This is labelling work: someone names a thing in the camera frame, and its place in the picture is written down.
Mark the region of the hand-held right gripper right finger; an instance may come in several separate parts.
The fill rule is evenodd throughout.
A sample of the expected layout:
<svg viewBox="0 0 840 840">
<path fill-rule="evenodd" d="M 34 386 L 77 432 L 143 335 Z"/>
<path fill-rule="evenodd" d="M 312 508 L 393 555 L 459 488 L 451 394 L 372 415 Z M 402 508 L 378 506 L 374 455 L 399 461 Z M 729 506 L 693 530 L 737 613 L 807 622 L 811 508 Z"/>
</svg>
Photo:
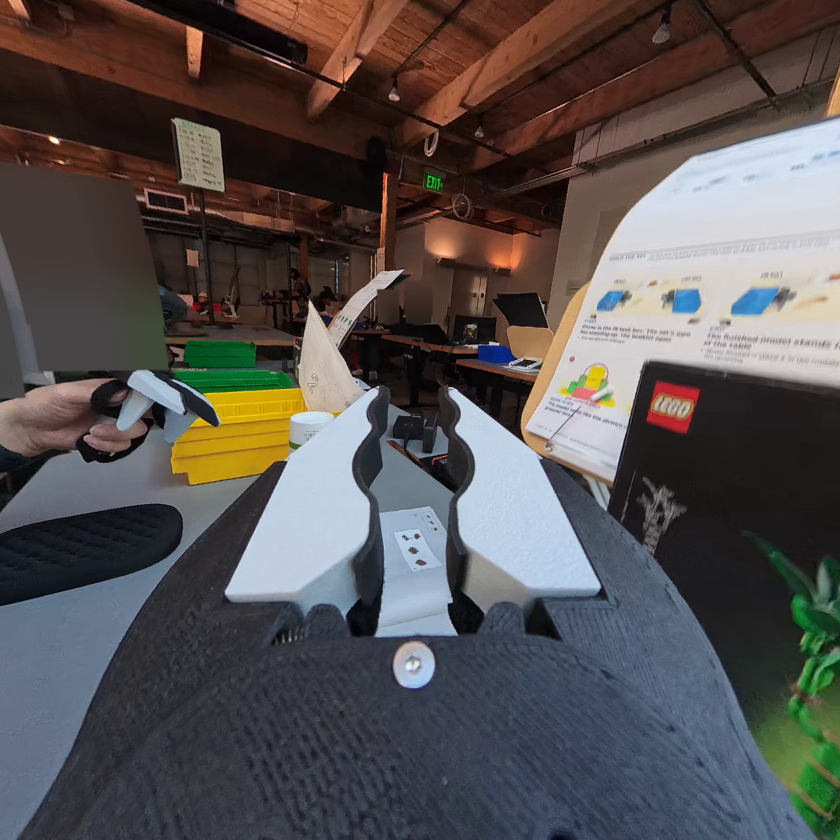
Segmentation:
<svg viewBox="0 0 840 840">
<path fill-rule="evenodd" d="M 454 488 L 446 546 L 448 585 L 487 614 L 509 602 L 592 599 L 602 584 L 541 458 L 456 389 L 438 393 Z"/>
</svg>

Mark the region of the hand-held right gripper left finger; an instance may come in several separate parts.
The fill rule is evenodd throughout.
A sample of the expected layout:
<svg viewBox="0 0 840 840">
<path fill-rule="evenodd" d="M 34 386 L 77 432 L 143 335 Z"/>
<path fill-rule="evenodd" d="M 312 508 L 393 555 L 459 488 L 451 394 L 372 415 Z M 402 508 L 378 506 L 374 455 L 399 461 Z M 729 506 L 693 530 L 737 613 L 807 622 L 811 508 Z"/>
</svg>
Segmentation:
<svg viewBox="0 0 840 840">
<path fill-rule="evenodd" d="M 232 603 L 286 602 L 343 616 L 382 596 L 384 548 L 372 485 L 389 390 L 376 387 L 316 433 L 283 470 L 227 583 Z"/>
</svg>

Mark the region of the open lego instruction booklet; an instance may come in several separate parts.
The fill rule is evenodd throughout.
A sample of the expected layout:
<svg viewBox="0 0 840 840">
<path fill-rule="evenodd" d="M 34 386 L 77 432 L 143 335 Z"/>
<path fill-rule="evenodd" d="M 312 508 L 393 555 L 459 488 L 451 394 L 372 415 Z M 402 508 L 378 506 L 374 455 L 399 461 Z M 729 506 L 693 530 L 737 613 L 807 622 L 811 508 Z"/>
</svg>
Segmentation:
<svg viewBox="0 0 840 840">
<path fill-rule="evenodd" d="M 447 530 L 431 507 L 383 512 L 384 582 L 377 637 L 455 636 Z"/>
</svg>

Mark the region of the black lego set box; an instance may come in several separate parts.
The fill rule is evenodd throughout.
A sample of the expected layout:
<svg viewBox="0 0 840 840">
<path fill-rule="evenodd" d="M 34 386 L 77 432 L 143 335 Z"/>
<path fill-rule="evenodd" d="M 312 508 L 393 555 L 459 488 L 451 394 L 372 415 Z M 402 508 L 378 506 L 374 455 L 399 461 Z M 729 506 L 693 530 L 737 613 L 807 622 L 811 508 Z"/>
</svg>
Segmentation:
<svg viewBox="0 0 840 840">
<path fill-rule="evenodd" d="M 838 838 L 838 386 L 649 362 L 608 507 L 675 583 L 807 838 Z"/>
</svg>

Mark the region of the yellow plastic bin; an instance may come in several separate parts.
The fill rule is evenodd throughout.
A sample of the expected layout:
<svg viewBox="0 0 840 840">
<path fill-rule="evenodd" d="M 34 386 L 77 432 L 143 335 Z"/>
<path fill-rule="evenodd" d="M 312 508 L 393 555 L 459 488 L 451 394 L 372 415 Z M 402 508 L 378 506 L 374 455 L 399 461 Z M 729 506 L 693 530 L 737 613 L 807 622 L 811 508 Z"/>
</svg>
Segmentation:
<svg viewBox="0 0 840 840">
<path fill-rule="evenodd" d="M 307 408 L 298 388 L 216 392 L 205 397 L 221 426 L 286 419 Z"/>
<path fill-rule="evenodd" d="M 190 486 L 200 486 L 260 476 L 275 463 L 285 460 L 289 452 L 287 445 L 194 456 L 178 455 L 173 450 L 171 468 L 174 475 L 184 476 Z"/>
<path fill-rule="evenodd" d="M 229 423 L 213 427 L 196 421 L 173 444 L 177 458 L 218 455 L 256 448 L 286 447 L 289 419 Z"/>
</svg>

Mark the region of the green plastic bin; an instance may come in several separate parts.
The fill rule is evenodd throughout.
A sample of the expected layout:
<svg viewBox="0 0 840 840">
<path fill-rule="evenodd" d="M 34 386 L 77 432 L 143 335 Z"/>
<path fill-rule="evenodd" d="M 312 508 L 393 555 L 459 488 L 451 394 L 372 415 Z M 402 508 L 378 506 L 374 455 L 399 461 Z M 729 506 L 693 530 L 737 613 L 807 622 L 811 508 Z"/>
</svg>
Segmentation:
<svg viewBox="0 0 840 840">
<path fill-rule="evenodd" d="M 231 340 L 199 340 L 186 342 L 183 363 L 194 369 L 254 369 L 257 345 Z"/>
<path fill-rule="evenodd" d="M 205 395 L 297 388 L 295 382 L 283 371 L 180 369 L 175 370 L 173 376 L 193 390 Z"/>
</svg>

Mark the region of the white paper cup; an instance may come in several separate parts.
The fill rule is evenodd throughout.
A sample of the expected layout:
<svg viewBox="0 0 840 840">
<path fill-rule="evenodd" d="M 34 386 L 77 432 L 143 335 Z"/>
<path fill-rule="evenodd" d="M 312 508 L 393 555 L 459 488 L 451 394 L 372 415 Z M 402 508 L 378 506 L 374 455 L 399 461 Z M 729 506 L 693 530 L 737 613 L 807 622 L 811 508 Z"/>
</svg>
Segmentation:
<svg viewBox="0 0 840 840">
<path fill-rule="evenodd" d="M 289 450 L 295 451 L 306 444 L 319 431 L 335 419 L 335 415 L 322 411 L 295 413 L 289 418 Z"/>
</svg>

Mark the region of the small black orange box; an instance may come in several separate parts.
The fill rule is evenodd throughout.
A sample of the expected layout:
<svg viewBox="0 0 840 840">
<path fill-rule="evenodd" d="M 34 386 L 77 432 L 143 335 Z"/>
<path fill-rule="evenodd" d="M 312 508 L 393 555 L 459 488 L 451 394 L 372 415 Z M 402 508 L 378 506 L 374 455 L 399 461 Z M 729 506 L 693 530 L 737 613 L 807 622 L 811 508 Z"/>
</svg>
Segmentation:
<svg viewBox="0 0 840 840">
<path fill-rule="evenodd" d="M 446 454 L 422 457 L 420 464 L 432 478 L 451 492 L 456 493 L 461 487 L 461 476 L 457 470 L 453 472 L 448 466 Z"/>
</svg>

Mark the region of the task sheet on wooden stand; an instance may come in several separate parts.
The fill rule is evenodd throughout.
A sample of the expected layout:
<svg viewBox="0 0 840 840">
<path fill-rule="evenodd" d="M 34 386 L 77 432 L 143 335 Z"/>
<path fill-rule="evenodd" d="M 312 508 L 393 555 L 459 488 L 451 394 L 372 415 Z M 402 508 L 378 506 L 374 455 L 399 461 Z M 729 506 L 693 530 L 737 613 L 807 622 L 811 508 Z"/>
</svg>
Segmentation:
<svg viewBox="0 0 840 840">
<path fill-rule="evenodd" d="M 578 319 L 589 285 L 586 282 L 573 295 L 561 318 L 548 353 L 543 360 L 541 371 L 522 411 L 521 437 L 525 445 L 529 446 L 537 455 L 551 459 L 559 465 L 574 469 L 587 476 L 588 479 L 599 482 L 607 491 L 610 491 L 613 488 L 613 480 L 602 476 L 590 458 L 574 452 L 563 444 L 552 443 L 548 439 L 530 432 L 528 429 L 532 416 L 548 391 L 553 375 L 563 357 L 565 346 Z"/>
</svg>

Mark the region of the small wooden document stand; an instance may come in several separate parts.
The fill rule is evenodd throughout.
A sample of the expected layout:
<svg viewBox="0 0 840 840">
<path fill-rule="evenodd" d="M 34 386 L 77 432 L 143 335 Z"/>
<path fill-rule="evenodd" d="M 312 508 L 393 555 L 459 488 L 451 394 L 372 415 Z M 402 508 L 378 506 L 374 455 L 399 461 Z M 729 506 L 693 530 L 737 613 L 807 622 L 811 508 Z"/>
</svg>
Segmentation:
<svg viewBox="0 0 840 840">
<path fill-rule="evenodd" d="M 549 328 L 519 327 L 507 328 L 509 348 L 516 360 L 545 360 L 553 343 L 553 332 Z"/>
</svg>

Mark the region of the black sheet on stand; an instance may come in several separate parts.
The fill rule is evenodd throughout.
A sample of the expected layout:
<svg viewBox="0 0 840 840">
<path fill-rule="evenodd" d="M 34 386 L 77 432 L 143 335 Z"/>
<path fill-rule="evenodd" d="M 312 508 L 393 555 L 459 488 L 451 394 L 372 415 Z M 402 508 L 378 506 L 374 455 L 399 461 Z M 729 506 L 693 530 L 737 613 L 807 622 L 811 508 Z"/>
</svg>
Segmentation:
<svg viewBox="0 0 840 840">
<path fill-rule="evenodd" d="M 534 329 L 549 327 L 545 308 L 536 292 L 499 294 L 493 299 L 493 303 L 509 327 Z"/>
</svg>

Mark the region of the printed white paper bag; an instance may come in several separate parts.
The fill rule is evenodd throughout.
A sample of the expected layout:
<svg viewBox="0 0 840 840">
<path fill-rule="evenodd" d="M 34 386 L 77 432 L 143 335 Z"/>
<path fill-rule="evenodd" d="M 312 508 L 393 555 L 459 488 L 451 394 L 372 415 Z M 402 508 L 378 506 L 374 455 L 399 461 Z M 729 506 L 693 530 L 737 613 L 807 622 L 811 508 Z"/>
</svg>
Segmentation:
<svg viewBox="0 0 840 840">
<path fill-rule="evenodd" d="M 328 333 L 336 349 L 340 350 L 342 348 L 345 340 L 355 329 L 363 310 L 367 309 L 376 300 L 381 291 L 388 291 L 409 277 L 410 274 L 405 272 L 404 269 L 383 270 L 355 292 L 329 325 Z"/>
</svg>

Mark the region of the white list sign on pole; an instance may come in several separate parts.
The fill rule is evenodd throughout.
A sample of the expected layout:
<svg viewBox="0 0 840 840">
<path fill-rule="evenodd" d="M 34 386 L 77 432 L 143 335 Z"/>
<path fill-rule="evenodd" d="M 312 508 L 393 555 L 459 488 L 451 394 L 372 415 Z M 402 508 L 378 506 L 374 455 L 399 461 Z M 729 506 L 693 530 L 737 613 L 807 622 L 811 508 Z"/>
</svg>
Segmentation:
<svg viewBox="0 0 840 840">
<path fill-rule="evenodd" d="M 171 131 L 178 182 L 198 192 L 207 316 L 210 328 L 216 329 L 220 323 L 214 306 L 206 193 L 226 192 L 221 134 L 217 129 L 181 118 L 171 119 Z"/>
</svg>

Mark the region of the printed task instruction sheet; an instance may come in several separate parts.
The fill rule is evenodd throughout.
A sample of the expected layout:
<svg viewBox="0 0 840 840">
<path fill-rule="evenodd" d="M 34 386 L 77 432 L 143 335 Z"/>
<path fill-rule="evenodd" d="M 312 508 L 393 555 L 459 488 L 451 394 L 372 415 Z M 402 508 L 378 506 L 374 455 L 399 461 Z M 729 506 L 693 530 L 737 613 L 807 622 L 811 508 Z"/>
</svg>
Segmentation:
<svg viewBox="0 0 840 840">
<path fill-rule="evenodd" d="M 838 117 L 689 159 L 583 292 L 523 436 L 609 485 L 648 362 L 838 387 Z"/>
</svg>

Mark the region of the black ceiling heater bar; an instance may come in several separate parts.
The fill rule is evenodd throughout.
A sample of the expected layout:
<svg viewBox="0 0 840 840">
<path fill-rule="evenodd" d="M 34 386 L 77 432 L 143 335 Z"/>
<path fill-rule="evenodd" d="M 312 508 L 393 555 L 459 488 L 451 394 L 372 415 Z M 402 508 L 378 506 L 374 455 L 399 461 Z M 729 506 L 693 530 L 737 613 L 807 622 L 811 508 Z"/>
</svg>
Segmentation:
<svg viewBox="0 0 840 840">
<path fill-rule="evenodd" d="M 131 1 L 230 46 L 286 66 L 305 67 L 308 45 L 244 16 L 225 3 L 212 1 Z"/>
</svg>

